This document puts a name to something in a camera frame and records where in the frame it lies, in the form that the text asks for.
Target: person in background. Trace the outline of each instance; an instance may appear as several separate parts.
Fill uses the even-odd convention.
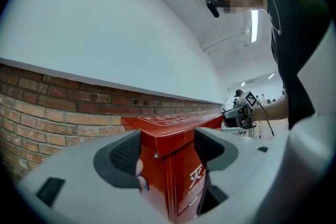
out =
[[[264,94],[262,94],[261,96],[262,96],[261,103],[262,103],[262,105],[265,105],[267,103],[266,98],[265,98]]]
[[[238,99],[239,99],[240,97],[243,96],[243,94],[244,94],[244,92],[243,92],[242,90],[238,89],[238,90],[236,91],[236,95],[235,95],[235,97],[238,97]]]
[[[261,100],[259,99],[259,96],[256,95],[256,98],[258,100],[259,103],[257,103],[257,106],[259,106],[259,104],[261,104]]]

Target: red box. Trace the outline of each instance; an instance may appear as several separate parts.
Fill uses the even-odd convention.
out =
[[[126,131],[141,130],[143,197],[173,223],[196,216],[205,168],[194,150],[194,128],[220,128],[221,114],[173,114],[121,118]]]

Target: ceiling pipe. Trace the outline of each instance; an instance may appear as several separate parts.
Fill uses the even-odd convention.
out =
[[[238,35],[241,35],[241,34],[244,34],[244,33],[245,33],[245,31],[244,31],[244,29],[242,29],[242,30],[238,31],[237,33],[235,33],[235,34],[233,34],[233,35],[230,35],[230,36],[225,37],[225,38],[221,38],[220,40],[218,40],[218,41],[212,43],[211,45],[207,46],[206,48],[204,48],[203,51],[205,52],[206,50],[210,49],[210,48],[213,47],[214,45],[217,45],[218,43],[221,43],[221,42],[223,42],[223,41],[226,41],[226,40],[228,40],[228,39],[231,39],[231,38],[233,38],[233,37],[235,37],[235,36],[238,36]]]
[[[246,44],[246,41],[239,41],[236,44],[234,44],[234,46],[239,46],[241,44]],[[220,48],[214,49],[212,51],[207,51],[208,55],[211,56],[213,54],[218,54],[220,52]]]

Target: white wall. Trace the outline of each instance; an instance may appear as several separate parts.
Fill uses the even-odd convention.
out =
[[[251,91],[254,96],[258,95],[261,100],[262,94],[264,94],[266,100],[278,99],[282,96],[282,80],[270,80],[259,84],[252,85],[250,87],[236,87],[228,90],[229,100],[227,101],[227,109],[231,109],[233,106],[233,100],[235,99],[236,90],[241,89],[243,92]]]
[[[11,0],[0,19],[0,56],[87,83],[226,100],[196,37],[160,0]]]

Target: fluorescent light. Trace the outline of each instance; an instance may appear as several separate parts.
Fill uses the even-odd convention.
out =
[[[258,36],[258,11],[251,10],[252,16],[252,31],[251,31],[251,43],[256,42]]]

